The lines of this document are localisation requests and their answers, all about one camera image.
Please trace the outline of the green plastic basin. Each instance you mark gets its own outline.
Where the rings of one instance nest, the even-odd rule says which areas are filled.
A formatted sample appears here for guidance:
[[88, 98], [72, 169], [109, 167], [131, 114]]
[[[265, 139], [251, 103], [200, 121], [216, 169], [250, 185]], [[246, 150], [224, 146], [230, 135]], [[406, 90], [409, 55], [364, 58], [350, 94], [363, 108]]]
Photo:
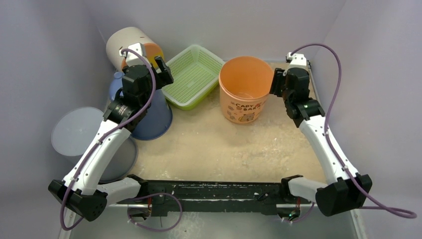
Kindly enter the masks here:
[[163, 92], [166, 100], [172, 106], [183, 111], [190, 111], [203, 102], [216, 87], [217, 85], [214, 85], [200, 91], [194, 91], [187, 87], [178, 88], [177, 90], [171, 90], [166, 87]]

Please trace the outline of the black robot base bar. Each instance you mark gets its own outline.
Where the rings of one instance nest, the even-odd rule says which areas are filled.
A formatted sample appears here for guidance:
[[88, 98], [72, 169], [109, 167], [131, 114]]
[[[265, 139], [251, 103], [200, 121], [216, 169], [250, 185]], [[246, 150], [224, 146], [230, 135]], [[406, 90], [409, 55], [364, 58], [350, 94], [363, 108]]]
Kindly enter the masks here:
[[289, 195], [280, 182], [145, 180], [133, 174], [130, 178], [140, 181], [140, 192], [120, 204], [150, 205], [154, 217], [179, 211], [287, 217], [297, 203], [309, 203]]

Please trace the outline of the green plastic basket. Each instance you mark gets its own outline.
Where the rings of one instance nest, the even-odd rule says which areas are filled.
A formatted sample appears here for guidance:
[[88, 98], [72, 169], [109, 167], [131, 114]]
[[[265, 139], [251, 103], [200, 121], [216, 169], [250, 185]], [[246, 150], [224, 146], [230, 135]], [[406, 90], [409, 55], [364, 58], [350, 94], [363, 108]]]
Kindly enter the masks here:
[[191, 45], [167, 61], [174, 83], [163, 90], [166, 87], [171, 90], [187, 87], [200, 91], [218, 85], [218, 76], [224, 64], [220, 57], [206, 48]]

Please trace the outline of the blue plastic bucket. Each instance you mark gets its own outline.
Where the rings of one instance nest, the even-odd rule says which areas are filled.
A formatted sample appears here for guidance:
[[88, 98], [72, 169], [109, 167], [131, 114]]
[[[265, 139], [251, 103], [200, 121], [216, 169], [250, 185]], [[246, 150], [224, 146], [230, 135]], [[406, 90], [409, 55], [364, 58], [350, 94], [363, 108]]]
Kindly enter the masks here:
[[[116, 92], [123, 87], [123, 72], [115, 72], [109, 87], [109, 101], [115, 100]], [[153, 140], [163, 135], [171, 126], [173, 113], [161, 89], [154, 92], [146, 116], [132, 131], [131, 136], [138, 140]]]

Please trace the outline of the orange capybara bucket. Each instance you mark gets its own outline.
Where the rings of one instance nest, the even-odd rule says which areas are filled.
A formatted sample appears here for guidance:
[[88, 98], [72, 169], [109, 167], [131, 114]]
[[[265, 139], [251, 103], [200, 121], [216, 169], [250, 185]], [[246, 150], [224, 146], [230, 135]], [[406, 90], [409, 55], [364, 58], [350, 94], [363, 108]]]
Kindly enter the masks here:
[[256, 121], [265, 107], [272, 79], [272, 68], [259, 58], [239, 56], [225, 62], [218, 76], [224, 117], [237, 124]]

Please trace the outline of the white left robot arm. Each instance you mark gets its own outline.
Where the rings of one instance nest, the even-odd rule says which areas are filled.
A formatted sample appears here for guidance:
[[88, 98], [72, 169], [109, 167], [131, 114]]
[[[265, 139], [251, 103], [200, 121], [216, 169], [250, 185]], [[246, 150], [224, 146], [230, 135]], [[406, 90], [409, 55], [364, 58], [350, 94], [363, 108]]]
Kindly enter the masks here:
[[148, 199], [147, 188], [136, 176], [102, 185], [99, 182], [115, 153], [146, 116], [156, 90], [174, 82], [162, 57], [154, 60], [159, 72], [148, 62], [123, 68], [122, 87], [116, 91], [86, 152], [62, 180], [49, 184], [49, 192], [61, 203], [63, 229], [72, 229], [65, 223], [65, 210], [91, 222], [111, 204], [127, 199], [141, 204]]

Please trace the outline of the grey plastic bucket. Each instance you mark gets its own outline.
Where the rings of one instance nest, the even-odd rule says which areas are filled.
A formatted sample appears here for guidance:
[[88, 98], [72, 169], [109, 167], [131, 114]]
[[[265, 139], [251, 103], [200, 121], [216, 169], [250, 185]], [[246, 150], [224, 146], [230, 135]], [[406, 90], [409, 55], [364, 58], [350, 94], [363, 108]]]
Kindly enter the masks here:
[[[65, 114], [51, 134], [53, 148], [76, 164], [98, 132], [103, 112], [93, 107], [81, 107]], [[132, 137], [120, 146], [100, 178], [100, 183], [123, 179], [135, 166], [138, 149]]]

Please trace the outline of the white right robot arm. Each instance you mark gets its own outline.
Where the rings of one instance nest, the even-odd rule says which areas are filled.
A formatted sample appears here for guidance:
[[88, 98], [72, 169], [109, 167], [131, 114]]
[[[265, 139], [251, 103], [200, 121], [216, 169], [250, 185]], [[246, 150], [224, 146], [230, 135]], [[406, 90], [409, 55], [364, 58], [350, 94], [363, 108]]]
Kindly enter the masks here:
[[301, 197], [316, 203], [325, 216], [333, 216], [363, 206], [372, 187], [369, 175], [361, 175], [348, 161], [339, 162], [342, 153], [336, 140], [327, 140], [325, 112], [320, 103], [310, 97], [310, 76], [307, 70], [276, 68], [270, 94], [283, 99], [286, 113], [300, 129], [314, 150], [326, 177], [326, 183], [295, 175], [281, 180], [280, 198], [287, 203]]

